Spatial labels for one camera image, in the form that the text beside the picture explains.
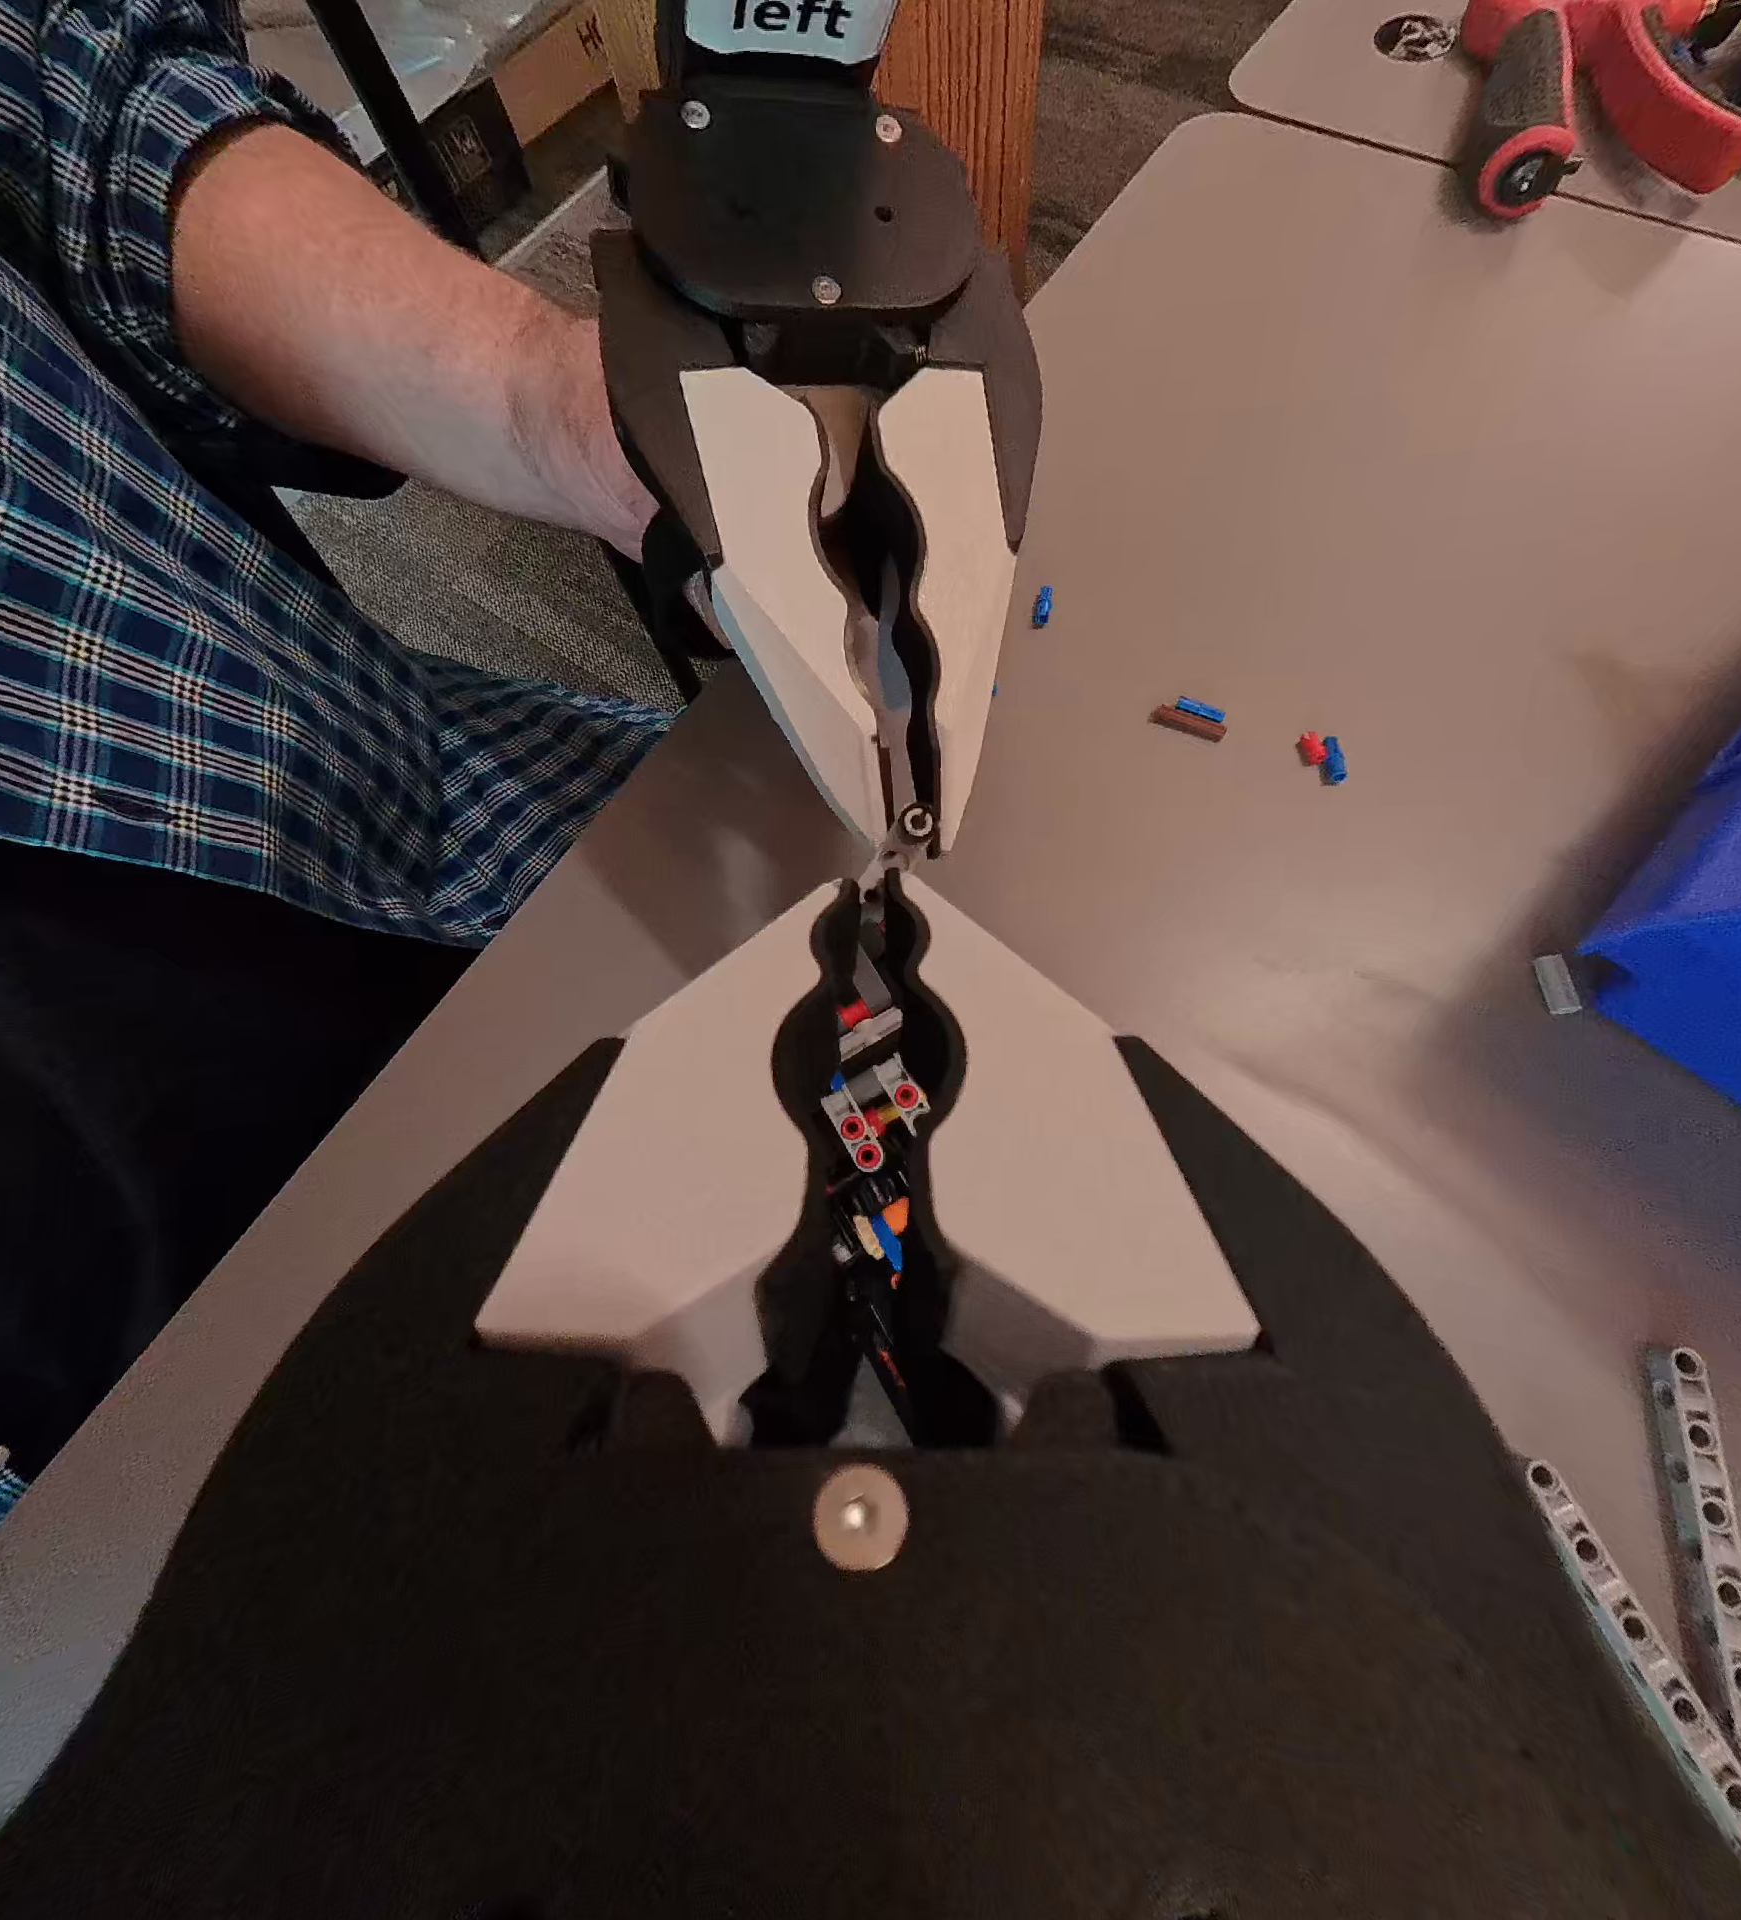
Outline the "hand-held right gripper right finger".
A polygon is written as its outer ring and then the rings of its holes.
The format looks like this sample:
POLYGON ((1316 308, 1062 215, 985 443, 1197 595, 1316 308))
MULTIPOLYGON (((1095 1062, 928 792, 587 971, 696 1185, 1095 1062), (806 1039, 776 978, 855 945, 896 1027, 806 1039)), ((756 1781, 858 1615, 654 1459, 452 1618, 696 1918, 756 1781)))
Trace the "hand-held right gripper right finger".
POLYGON ((935 1354, 901 1446, 985 1446, 1046 1377, 1236 1356, 1262 1334, 1117 1036, 935 893, 885 881, 885 960, 960 1054, 925 1074, 935 1354))

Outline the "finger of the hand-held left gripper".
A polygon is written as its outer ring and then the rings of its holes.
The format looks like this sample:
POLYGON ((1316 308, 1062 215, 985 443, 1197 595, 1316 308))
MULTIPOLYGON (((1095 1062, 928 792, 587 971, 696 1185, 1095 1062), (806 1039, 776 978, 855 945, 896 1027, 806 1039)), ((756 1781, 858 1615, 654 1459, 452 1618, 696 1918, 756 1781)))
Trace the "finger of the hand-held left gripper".
POLYGON ((834 815, 878 845, 880 715, 858 660, 869 610, 820 537, 819 419, 755 371, 683 371, 680 385, 717 526, 708 589, 725 638, 834 815))
POLYGON ((896 527, 916 537, 915 558, 899 564, 899 634, 920 658, 909 668, 912 721, 925 729, 912 757, 946 852, 976 783, 1017 579, 981 371, 918 371, 883 400, 872 441, 901 498, 896 527))

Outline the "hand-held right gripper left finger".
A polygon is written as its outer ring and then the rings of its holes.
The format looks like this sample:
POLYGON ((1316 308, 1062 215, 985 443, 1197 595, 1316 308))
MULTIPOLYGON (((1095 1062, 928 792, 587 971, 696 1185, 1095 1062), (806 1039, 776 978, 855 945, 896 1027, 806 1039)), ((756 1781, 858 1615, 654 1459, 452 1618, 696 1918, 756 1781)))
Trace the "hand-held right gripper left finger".
POLYGON ((802 1220, 809 1142, 772 1070, 824 971, 820 886, 622 1036, 591 1105, 476 1319, 488 1346, 671 1372, 722 1446, 768 1369, 756 1285, 802 1220))

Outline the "grey lego liftarm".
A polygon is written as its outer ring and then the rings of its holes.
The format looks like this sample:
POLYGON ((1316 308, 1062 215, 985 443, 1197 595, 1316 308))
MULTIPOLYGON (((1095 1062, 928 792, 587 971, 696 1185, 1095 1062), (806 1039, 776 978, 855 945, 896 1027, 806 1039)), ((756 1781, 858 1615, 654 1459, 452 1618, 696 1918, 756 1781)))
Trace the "grey lego liftarm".
POLYGON ((896 619, 902 613, 902 589, 896 562, 883 560, 878 605, 869 642, 869 688, 878 718, 886 828, 878 846, 880 871, 915 877, 936 858, 933 789, 916 773, 912 757, 912 687, 896 648, 896 619))

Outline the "lego vehicle chassis model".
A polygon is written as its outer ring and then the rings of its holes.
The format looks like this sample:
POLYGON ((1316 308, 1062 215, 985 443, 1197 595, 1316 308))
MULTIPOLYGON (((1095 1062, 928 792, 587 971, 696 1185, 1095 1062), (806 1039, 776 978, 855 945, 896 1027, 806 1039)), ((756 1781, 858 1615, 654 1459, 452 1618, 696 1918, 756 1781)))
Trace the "lego vehicle chassis model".
POLYGON ((945 1039, 904 974, 920 925, 893 881, 848 886, 819 921, 822 1049, 806 1105, 824 1132, 814 1178, 830 1305, 816 1351, 842 1397, 869 1374, 902 1436, 941 1446, 957 1395, 941 1348, 946 1267, 926 1237, 923 1148, 945 1039))

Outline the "person's left forearm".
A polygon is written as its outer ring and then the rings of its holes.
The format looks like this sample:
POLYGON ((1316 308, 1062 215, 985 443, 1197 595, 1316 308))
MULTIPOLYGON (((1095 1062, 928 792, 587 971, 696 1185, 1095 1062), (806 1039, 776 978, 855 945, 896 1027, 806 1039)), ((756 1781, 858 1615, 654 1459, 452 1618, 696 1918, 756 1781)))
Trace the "person's left forearm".
POLYGON ((517 292, 327 147, 274 122, 178 182, 170 321, 212 395, 295 441, 495 501, 517 292))

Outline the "long grey lego beam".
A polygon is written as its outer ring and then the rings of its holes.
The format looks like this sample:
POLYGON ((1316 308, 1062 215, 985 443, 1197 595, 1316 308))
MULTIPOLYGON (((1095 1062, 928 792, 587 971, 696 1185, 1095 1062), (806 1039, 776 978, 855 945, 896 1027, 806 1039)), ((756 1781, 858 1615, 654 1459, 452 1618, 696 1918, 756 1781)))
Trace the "long grey lego beam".
POLYGON ((1741 1757, 1554 1467, 1523 1461, 1554 1555, 1602 1647, 1698 1805, 1741 1860, 1741 1757))
POLYGON ((1695 1348, 1645 1356, 1679 1580, 1715 1707, 1741 1757, 1741 1506, 1721 1405, 1695 1348))

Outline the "person's left hand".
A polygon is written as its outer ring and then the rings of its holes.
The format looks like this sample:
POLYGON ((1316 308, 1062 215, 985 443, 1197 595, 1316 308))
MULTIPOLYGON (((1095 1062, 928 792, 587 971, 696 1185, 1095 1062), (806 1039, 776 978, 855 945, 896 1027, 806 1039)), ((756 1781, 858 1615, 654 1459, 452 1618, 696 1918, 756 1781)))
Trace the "person's left hand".
POLYGON ((510 429, 533 511, 605 545, 676 672, 731 658, 696 547, 622 447, 598 324, 538 301, 522 324, 517 356, 510 429))

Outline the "cardboard box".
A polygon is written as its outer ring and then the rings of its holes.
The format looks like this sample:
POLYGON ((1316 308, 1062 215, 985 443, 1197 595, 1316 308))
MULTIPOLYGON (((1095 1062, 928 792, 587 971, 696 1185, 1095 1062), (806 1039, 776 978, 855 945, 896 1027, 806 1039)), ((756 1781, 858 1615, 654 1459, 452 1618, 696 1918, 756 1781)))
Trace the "cardboard box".
POLYGON ((633 117, 661 85, 657 3, 532 3, 494 45, 488 72, 522 149, 601 91, 633 117))

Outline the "black box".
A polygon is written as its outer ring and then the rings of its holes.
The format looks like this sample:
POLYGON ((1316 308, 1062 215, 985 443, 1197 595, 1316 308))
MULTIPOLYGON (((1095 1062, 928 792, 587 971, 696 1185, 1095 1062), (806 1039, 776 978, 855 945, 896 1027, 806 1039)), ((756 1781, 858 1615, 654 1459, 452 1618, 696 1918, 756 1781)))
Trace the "black box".
POLYGON ((532 192, 519 134, 494 79, 460 91, 421 120, 461 218, 482 237, 532 192))

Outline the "black metal leg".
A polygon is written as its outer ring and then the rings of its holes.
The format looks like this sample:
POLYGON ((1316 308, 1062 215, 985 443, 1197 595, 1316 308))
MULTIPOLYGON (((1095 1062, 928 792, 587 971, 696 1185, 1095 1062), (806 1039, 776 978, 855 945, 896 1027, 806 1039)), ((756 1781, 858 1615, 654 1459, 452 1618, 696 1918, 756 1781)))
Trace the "black metal leg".
POLYGON ((404 85, 361 5, 307 3, 307 12, 377 130, 391 172, 404 188, 404 200, 452 247, 479 257, 476 226, 465 218, 424 122, 409 107, 404 85))

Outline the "person's dark pants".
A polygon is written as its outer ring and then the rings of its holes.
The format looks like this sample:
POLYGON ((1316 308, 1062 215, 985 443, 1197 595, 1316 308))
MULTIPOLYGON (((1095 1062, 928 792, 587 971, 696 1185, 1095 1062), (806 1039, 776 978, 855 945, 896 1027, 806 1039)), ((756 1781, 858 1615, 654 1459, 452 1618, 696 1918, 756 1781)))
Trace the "person's dark pants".
POLYGON ((0 1446, 37 1474, 476 950, 0 838, 0 1446))

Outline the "red black hand tool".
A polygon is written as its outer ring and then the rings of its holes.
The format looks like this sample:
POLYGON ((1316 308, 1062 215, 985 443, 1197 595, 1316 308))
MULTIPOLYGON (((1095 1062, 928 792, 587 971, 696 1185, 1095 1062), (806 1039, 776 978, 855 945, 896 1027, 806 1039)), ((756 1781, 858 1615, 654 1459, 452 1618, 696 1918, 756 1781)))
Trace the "red black hand tool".
POLYGON ((1458 42, 1483 75, 1456 171, 1474 207, 1517 221, 1578 158, 1586 77, 1618 143, 1670 185, 1708 194, 1741 172, 1741 105, 1686 52, 1702 5, 1471 3, 1458 42))

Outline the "wooden post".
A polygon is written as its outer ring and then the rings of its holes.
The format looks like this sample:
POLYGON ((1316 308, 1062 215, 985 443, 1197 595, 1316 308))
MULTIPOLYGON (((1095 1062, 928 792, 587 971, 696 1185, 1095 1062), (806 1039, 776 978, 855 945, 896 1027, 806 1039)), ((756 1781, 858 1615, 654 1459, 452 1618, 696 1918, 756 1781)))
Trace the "wooden post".
POLYGON ((1042 3, 901 3, 877 92, 915 110, 965 165, 985 237, 1026 294, 1042 3))

